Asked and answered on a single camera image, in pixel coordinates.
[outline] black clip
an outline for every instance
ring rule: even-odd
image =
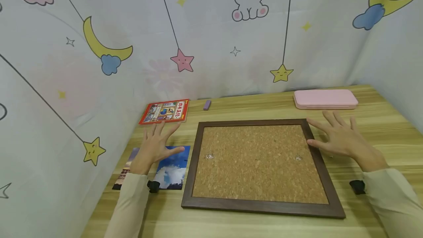
[[[350,182],[351,188],[353,188],[353,191],[356,195],[366,194],[364,191],[365,183],[363,180],[352,180]]]
[[[148,181],[147,187],[150,188],[150,193],[158,193],[160,182],[157,181]]]

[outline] purple eraser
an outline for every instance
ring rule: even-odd
[[[203,110],[209,110],[211,103],[212,103],[212,101],[210,101],[210,100],[206,101],[206,104],[204,104]]]

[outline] yellow star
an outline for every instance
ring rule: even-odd
[[[84,141],[85,154],[84,162],[91,160],[94,166],[97,166],[98,156],[104,154],[106,149],[100,147],[100,137],[97,137],[92,143]]]
[[[304,31],[308,31],[308,29],[311,28],[311,24],[307,21],[307,23],[302,26],[302,28],[304,29]]]
[[[66,92],[59,91],[59,98],[66,98]]]
[[[288,76],[290,73],[292,73],[293,70],[286,70],[284,65],[281,65],[278,70],[272,70],[270,73],[272,73],[275,78],[273,79],[273,83],[276,83],[280,80],[282,81],[288,81]]]
[[[183,7],[183,6],[184,6],[185,1],[186,1],[186,0],[178,0],[178,1],[176,1],[176,2],[177,2],[178,4],[180,4],[180,5],[181,5],[181,7]]]

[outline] hand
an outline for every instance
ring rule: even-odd
[[[167,139],[181,124],[178,123],[172,126],[167,133],[162,134],[164,124],[164,121],[159,125],[153,124],[148,132],[147,129],[144,129],[144,140],[142,141],[140,151],[131,163],[131,173],[148,174],[153,163],[184,151],[184,147],[176,147],[171,150],[165,147]]]
[[[328,142],[307,140],[309,145],[332,154],[347,155],[356,160],[364,172],[389,167],[382,153],[371,146],[359,133],[353,116],[350,118],[350,125],[342,119],[338,112],[331,114],[328,111],[323,111],[323,116],[325,116],[330,126],[313,119],[307,119],[307,121],[310,125],[324,131],[329,137]]]

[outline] white cloud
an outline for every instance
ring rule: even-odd
[[[181,183],[181,179],[184,178],[186,168],[179,168],[179,166],[171,165],[162,167],[154,177],[154,181],[160,183],[160,188],[167,188],[170,184],[179,184]],[[165,175],[169,176],[170,182],[165,182]]]

